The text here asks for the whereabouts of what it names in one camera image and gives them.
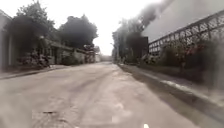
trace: vegetation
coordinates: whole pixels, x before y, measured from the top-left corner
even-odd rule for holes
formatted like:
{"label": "vegetation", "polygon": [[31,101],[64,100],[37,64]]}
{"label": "vegetation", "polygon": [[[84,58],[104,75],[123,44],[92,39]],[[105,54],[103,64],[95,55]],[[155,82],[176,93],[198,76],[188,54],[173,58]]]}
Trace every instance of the vegetation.
{"label": "vegetation", "polygon": [[149,5],[139,16],[129,19],[122,20],[120,27],[113,32],[112,36],[114,39],[114,50],[113,56],[116,61],[118,56],[127,62],[137,62],[139,59],[140,47],[137,47],[136,43],[141,37],[140,34],[143,29],[155,19],[156,8],[158,5]]}
{"label": "vegetation", "polygon": [[45,9],[39,2],[23,6],[18,10],[17,16],[7,25],[21,54],[31,52],[34,46],[39,49],[44,47],[41,39],[54,30],[54,22],[48,19]]}
{"label": "vegetation", "polygon": [[97,35],[97,27],[83,15],[81,18],[69,16],[67,22],[59,28],[61,39],[66,45],[85,49],[85,45],[93,45]]}

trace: railing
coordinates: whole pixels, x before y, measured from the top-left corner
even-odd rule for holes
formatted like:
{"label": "railing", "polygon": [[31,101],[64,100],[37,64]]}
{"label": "railing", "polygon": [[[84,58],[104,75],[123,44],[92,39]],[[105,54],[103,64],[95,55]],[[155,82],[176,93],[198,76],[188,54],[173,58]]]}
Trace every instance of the railing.
{"label": "railing", "polygon": [[149,44],[149,53],[158,55],[164,45],[175,45],[180,42],[186,42],[189,45],[200,39],[224,39],[224,10],[151,42]]}

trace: shrub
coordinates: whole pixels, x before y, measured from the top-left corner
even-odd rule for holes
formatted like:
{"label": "shrub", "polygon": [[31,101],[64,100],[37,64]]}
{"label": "shrub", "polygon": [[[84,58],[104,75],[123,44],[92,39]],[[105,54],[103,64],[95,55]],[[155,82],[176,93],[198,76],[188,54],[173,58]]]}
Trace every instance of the shrub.
{"label": "shrub", "polygon": [[74,56],[66,56],[62,58],[61,64],[63,65],[76,65],[79,64],[78,60]]}

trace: roof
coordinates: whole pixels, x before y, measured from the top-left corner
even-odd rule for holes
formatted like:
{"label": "roof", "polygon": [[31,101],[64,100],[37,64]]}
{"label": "roof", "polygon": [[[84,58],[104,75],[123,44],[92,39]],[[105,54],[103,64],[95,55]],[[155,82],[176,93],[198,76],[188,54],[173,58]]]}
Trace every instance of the roof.
{"label": "roof", "polygon": [[0,14],[1,15],[3,15],[3,16],[5,16],[5,17],[7,17],[7,18],[9,18],[9,19],[12,19],[12,17],[10,17],[8,14],[6,14],[4,11],[2,11],[1,9],[0,9]]}

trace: asphalt road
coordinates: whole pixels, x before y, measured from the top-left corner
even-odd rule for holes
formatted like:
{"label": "asphalt road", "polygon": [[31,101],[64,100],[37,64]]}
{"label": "asphalt road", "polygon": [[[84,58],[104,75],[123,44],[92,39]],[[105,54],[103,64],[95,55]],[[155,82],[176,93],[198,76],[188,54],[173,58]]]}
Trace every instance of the asphalt road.
{"label": "asphalt road", "polygon": [[223,128],[111,63],[0,81],[0,128]]}

